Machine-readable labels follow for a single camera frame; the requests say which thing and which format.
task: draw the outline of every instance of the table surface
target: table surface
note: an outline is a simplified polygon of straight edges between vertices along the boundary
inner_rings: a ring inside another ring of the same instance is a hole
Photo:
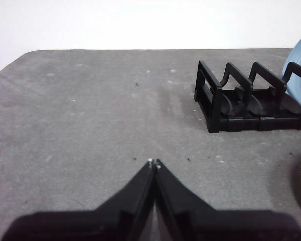
[[[289,53],[44,50],[21,56],[0,72],[0,237],[20,215],[95,209],[151,157],[216,209],[287,212],[301,225],[301,131],[210,134],[193,100],[199,60],[221,79],[227,62],[247,75],[255,61],[280,74]],[[152,240],[159,240],[156,225],[155,217]]]

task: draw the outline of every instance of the gray table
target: gray table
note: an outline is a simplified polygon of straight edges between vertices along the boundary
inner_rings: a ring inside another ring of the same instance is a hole
[[[150,157],[216,209],[284,211],[301,224],[301,131],[209,134],[193,100],[199,60],[221,79],[229,61],[247,75],[254,61],[279,74],[289,53],[23,55],[0,72],[0,237],[20,215],[96,208]]]

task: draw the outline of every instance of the black dish rack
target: black dish rack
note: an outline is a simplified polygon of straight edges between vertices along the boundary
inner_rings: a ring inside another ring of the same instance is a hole
[[[293,73],[301,78],[301,66],[294,62],[287,65],[282,79],[255,62],[247,78],[232,63],[227,63],[219,82],[208,66],[199,61],[194,100],[203,111],[208,131],[301,130],[301,106],[286,93],[286,83]],[[253,88],[257,74],[270,84],[268,89]],[[240,86],[223,90],[230,75]]]

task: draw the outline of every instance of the white wall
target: white wall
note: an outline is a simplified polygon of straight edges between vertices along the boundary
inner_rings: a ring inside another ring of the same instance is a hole
[[[291,48],[301,0],[0,0],[0,70],[39,49]]]

